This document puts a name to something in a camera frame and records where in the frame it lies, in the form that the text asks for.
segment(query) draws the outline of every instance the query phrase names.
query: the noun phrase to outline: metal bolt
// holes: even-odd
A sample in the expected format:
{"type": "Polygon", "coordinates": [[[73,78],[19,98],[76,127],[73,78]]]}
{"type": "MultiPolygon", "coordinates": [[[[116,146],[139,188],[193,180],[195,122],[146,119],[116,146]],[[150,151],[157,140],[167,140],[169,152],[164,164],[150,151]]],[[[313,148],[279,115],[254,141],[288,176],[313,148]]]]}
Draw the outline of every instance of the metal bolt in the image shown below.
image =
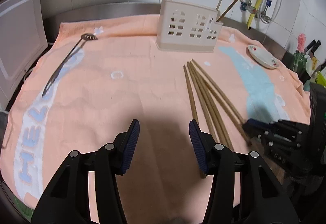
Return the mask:
{"type": "Polygon", "coordinates": [[[259,154],[256,151],[252,151],[252,152],[250,152],[250,156],[252,156],[253,158],[258,158],[259,154]]]}
{"type": "Polygon", "coordinates": [[[215,144],[214,148],[217,150],[222,150],[224,149],[224,146],[222,144],[215,144]]]}
{"type": "Polygon", "coordinates": [[[115,148],[115,145],[112,144],[112,143],[109,143],[109,144],[106,144],[106,145],[105,145],[105,149],[106,149],[106,150],[112,150],[112,149],[114,149],[114,148],[115,148]]]}
{"type": "Polygon", "coordinates": [[[70,157],[75,158],[78,156],[78,151],[77,150],[73,150],[72,152],[69,153],[70,157]]]}

